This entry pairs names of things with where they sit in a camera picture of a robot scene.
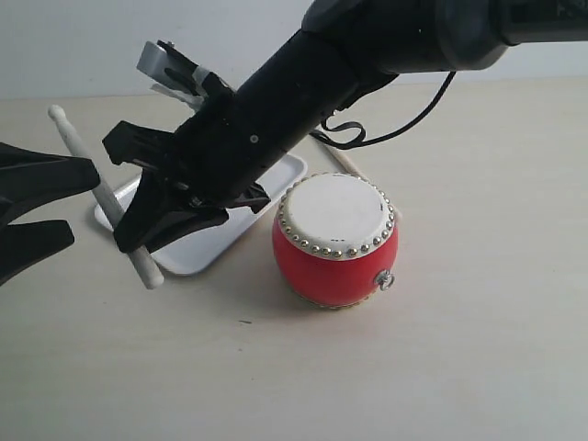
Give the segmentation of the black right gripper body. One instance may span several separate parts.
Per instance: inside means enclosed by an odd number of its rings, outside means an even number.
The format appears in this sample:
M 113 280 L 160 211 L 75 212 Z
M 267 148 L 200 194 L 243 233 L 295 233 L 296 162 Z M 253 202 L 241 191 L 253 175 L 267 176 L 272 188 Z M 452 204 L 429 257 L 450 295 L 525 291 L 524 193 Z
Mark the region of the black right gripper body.
M 271 80 L 254 75 L 238 88 L 217 75 L 165 75 L 155 82 L 194 107 L 173 131 L 127 120 L 103 144 L 114 164 L 142 169 L 132 216 L 220 216 L 267 203 L 252 186 L 271 160 L 267 121 Z

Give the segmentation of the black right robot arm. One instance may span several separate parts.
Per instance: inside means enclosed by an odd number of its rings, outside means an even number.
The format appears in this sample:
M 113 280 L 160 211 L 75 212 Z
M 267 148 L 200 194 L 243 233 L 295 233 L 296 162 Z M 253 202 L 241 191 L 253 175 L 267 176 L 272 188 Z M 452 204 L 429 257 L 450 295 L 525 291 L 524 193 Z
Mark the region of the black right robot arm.
M 156 251 L 269 203 L 260 177 L 335 111 L 402 74 L 480 71 L 513 46 L 584 41 L 584 1 L 316 1 L 300 28 L 241 86 L 147 42 L 138 69 L 187 96 L 172 132 L 120 122 L 103 144 L 142 169 L 114 238 Z

